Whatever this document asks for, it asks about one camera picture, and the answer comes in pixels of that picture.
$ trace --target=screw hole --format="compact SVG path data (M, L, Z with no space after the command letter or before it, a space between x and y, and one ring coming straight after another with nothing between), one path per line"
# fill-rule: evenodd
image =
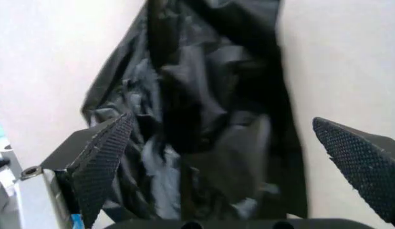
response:
M290 223L281 221L281 222L274 224L272 229L295 229L295 228Z
M203 229L202 225L196 222L188 222L184 224L181 229Z
M24 173L25 173L26 175L32 175L32 174L34 174L37 170L38 170L38 168L32 167L32 168L26 169L26 170L24 171Z

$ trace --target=black plastic bag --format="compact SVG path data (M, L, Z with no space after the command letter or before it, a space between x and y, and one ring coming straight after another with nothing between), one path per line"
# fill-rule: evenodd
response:
M278 0L150 0L90 88L89 125L136 116L115 221L307 216Z

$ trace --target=white background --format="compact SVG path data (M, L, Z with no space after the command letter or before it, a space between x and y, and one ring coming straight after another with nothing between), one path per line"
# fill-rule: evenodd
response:
M22 167L86 127L85 93L142 3L0 0L0 122ZM321 116L395 139L395 0L287 0L280 17L311 216L392 228L328 159L311 121Z

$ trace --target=plastic bag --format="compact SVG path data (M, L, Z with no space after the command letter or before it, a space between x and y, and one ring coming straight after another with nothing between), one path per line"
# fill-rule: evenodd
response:
M150 0L83 105L126 112L115 221L307 216L301 146L275 37L278 0Z

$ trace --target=textured rubber pad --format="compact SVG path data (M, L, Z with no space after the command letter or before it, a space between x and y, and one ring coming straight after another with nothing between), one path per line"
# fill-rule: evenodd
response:
M322 118L313 120L313 129L349 183L395 226L395 141Z
M123 114L76 131L43 163L55 171L71 213L80 213L86 228L97 218L128 144L132 118Z

